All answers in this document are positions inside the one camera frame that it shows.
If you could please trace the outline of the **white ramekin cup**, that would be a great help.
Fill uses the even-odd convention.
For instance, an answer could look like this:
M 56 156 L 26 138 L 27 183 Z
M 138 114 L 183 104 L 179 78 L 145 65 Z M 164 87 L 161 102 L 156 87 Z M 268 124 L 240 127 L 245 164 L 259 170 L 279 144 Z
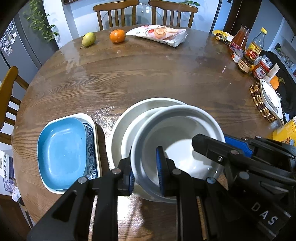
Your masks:
M 192 138 L 197 134 L 225 141 L 217 121 L 206 111 L 191 105 L 173 105 L 163 108 L 148 118 L 137 132 L 130 151 L 132 172 L 137 183 L 153 197 L 161 197 L 159 185 L 146 174 L 143 164 L 154 161 L 158 146 L 163 147 L 166 158 L 174 161 L 176 168 L 192 177 L 205 180 L 219 178 L 223 167 L 197 153 Z

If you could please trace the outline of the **blue patterned plate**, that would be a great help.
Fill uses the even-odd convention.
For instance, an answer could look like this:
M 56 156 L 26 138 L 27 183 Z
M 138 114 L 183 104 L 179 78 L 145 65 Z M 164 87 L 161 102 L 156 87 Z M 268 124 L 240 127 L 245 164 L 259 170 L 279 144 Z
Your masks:
M 99 146 L 98 146 L 98 136 L 96 132 L 96 124 L 92 118 L 85 113 L 76 113 L 73 115 L 65 116 L 51 122 L 62 120 L 65 118 L 76 118 L 81 121 L 86 130 L 86 152 L 87 152 L 87 166 L 86 173 L 83 177 L 91 180 L 101 176 L 101 164 L 99 157 Z

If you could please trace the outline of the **teal blue dish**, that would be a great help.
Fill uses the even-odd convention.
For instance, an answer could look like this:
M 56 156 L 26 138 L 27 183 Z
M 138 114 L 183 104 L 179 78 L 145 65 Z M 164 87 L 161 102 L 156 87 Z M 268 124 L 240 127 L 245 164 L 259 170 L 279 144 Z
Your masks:
M 41 180 L 53 193 L 67 190 L 86 173 L 86 130 L 76 118 L 47 124 L 37 144 Z

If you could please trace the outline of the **large white bowl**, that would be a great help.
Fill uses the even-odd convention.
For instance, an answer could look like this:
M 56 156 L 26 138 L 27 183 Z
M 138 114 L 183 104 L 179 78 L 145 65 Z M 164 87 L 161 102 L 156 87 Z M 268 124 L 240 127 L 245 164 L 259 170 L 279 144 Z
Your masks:
M 144 122 L 162 108 L 173 105 L 186 105 L 186 103 L 166 97 L 149 98 L 132 105 L 119 117 L 113 127 L 111 139 L 107 145 L 107 157 L 108 160 L 113 163 L 114 167 L 118 166 L 121 159 L 128 156 L 133 140 Z M 152 158 L 153 157 L 154 161 L 151 163 L 148 161 L 148 164 L 143 164 L 143 167 L 146 168 L 147 176 L 152 178 L 152 181 L 156 181 L 156 184 L 159 185 L 155 151 L 154 154 L 152 154 Z M 137 183 L 137 180 L 134 185 L 133 193 L 148 201 L 170 204 L 176 203 L 176 198 L 166 198 L 162 196 L 153 197 L 149 195 Z

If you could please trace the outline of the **yellow food box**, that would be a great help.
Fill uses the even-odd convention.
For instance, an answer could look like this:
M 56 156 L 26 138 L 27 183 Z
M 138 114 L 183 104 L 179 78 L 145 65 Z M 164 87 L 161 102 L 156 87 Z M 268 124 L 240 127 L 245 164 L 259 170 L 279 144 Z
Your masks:
M 295 117 L 285 123 L 283 126 L 270 133 L 267 138 L 278 142 L 283 142 L 291 146 L 296 146 L 296 121 Z

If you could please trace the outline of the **white plate on trivet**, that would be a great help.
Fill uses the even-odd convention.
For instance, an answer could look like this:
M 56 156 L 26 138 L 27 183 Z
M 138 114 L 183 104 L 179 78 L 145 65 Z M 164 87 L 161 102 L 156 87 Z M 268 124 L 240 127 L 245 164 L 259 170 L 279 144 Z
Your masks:
M 273 87 L 264 79 L 260 79 L 259 87 L 263 103 L 265 104 L 267 109 L 273 114 L 273 116 L 283 123 L 283 112 L 281 108 L 280 99 Z

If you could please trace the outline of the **red label jar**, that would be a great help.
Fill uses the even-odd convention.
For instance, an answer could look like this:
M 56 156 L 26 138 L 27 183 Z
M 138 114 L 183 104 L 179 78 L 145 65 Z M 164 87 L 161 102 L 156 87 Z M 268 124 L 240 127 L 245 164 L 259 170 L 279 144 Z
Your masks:
M 263 79 L 269 71 L 270 69 L 266 62 L 264 60 L 259 60 L 252 70 L 252 75 L 256 81 L 259 81 L 260 79 Z

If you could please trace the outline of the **brown sauce jar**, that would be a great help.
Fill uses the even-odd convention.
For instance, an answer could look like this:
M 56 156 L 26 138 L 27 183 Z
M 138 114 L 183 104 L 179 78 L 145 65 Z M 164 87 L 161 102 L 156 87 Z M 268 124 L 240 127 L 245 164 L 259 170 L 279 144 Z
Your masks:
M 238 61 L 238 68 L 244 73 L 249 73 L 253 65 L 254 62 L 245 54 Z

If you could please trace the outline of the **yellow cap oil bottle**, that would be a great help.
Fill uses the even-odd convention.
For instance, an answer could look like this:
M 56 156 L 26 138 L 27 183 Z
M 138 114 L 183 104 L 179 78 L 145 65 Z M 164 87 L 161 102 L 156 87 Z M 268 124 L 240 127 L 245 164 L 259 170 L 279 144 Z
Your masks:
M 252 61 L 255 61 L 262 51 L 266 34 L 267 30 L 265 28 L 261 28 L 260 33 L 249 44 L 246 51 L 246 56 Z

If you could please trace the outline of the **dark door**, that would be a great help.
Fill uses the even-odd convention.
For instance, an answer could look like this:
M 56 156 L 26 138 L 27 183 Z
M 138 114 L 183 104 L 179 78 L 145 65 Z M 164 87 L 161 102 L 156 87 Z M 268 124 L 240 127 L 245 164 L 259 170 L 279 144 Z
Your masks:
M 224 32 L 231 35 L 240 30 L 241 26 L 252 29 L 261 6 L 261 0 L 233 0 Z

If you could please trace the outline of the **wooden chair back right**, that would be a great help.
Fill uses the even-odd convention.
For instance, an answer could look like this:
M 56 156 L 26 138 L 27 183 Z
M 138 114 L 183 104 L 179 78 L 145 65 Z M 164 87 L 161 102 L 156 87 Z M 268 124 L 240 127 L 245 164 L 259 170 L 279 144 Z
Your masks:
M 188 28 L 192 27 L 194 15 L 198 12 L 198 3 L 191 1 L 185 1 L 184 3 L 175 3 L 172 1 L 157 1 L 150 0 L 149 6 L 152 8 L 152 24 L 157 24 L 157 9 L 163 10 L 163 25 L 167 25 L 168 12 L 170 13 L 169 25 L 174 25 L 174 13 L 177 13 L 176 27 L 181 26 L 182 13 L 189 13 Z

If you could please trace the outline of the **orange tangerine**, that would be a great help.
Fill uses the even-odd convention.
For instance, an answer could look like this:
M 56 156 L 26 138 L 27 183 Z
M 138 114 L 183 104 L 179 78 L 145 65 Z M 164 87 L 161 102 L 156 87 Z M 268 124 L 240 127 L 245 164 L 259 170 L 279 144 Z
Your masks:
M 110 35 L 109 35 L 109 39 L 114 44 L 118 44 L 118 43 L 124 42 L 125 41 L 125 38 L 126 38 L 126 33 L 122 29 L 113 30 L 110 33 Z

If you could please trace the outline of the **wooden chair back middle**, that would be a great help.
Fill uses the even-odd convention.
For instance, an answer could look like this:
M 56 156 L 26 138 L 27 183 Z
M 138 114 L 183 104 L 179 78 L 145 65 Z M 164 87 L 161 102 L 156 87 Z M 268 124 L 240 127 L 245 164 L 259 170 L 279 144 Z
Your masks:
M 125 22 L 125 9 L 132 8 L 132 26 L 137 24 L 137 6 L 139 5 L 138 0 L 128 1 L 114 1 L 110 3 L 97 4 L 93 7 L 93 11 L 97 14 L 99 30 L 104 30 L 101 12 L 106 11 L 108 14 L 109 27 L 113 27 L 112 13 L 115 17 L 115 26 L 119 27 L 121 23 L 122 27 L 126 26 Z

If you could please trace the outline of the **grey refrigerator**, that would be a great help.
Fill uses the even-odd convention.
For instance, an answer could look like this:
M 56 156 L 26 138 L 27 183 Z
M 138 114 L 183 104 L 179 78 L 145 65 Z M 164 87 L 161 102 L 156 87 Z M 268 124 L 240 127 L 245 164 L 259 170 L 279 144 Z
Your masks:
M 16 66 L 20 77 L 30 84 L 39 69 L 59 49 L 54 40 L 47 42 L 41 33 L 29 27 L 23 14 L 29 9 L 29 4 L 24 5 L 1 36 L 1 80 L 12 66 Z

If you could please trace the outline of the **hanging green plant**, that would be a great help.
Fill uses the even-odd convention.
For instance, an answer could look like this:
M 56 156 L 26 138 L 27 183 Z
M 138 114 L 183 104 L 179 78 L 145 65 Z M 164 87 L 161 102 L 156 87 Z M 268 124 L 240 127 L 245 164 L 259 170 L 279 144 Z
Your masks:
M 51 42 L 59 37 L 58 30 L 55 30 L 56 25 L 50 25 L 43 7 L 43 1 L 29 1 L 28 9 L 23 12 L 23 17 L 29 22 L 29 27 L 36 33 L 40 34 L 44 40 Z

